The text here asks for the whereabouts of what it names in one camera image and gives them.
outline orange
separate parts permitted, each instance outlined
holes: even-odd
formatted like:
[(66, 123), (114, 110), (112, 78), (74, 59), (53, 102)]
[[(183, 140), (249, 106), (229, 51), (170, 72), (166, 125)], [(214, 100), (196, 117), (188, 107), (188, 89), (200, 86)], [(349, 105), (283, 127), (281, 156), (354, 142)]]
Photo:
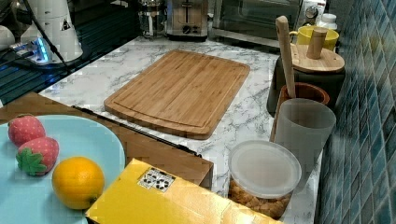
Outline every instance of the orange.
[(72, 209), (87, 209), (102, 194), (105, 176), (94, 161), (72, 157), (61, 161), (52, 174), (52, 188), (59, 200)]

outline brown ceramic pot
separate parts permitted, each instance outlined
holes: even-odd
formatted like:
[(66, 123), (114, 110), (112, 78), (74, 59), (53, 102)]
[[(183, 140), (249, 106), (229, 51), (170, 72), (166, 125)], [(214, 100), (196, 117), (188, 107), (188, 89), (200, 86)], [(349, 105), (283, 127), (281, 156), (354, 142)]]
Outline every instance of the brown ceramic pot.
[[(330, 96), (326, 91), (324, 91), (322, 88), (319, 88), (317, 86), (308, 83), (296, 82), (295, 91), (297, 98), (305, 98), (305, 99), (317, 101), (324, 105), (327, 105), (330, 101)], [(277, 101), (275, 119), (274, 119), (273, 128), (271, 130), (270, 142), (275, 141), (277, 114), (279, 112), (280, 105), (289, 99), (291, 98), (288, 95), (288, 89), (285, 85), (280, 90), (279, 99)]]

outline jar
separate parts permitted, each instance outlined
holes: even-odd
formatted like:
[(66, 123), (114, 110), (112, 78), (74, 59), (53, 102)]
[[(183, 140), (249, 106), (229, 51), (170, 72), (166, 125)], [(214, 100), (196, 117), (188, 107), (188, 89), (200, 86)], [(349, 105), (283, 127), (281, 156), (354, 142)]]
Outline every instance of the jar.
[(165, 1), (139, 0), (138, 15), (143, 36), (161, 36), (165, 32)]
[(337, 17), (335, 15), (324, 13), (320, 20), (317, 22), (317, 26), (325, 27), (335, 31), (337, 29), (337, 23), (335, 23), (336, 19)]

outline toaster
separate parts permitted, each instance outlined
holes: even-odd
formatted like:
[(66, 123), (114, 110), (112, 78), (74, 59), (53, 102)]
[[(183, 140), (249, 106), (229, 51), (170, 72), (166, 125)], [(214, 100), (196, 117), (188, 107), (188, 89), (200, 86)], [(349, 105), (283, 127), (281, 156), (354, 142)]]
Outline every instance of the toaster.
[(169, 39), (207, 38), (207, 0), (168, 0), (166, 35)]

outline blue tile wall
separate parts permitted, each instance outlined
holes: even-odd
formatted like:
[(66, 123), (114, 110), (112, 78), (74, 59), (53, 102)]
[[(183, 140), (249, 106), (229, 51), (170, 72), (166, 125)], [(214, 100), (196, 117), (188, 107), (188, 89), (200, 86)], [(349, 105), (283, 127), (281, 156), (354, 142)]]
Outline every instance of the blue tile wall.
[(350, 0), (346, 80), (323, 152), (318, 223), (396, 223), (396, 0)]

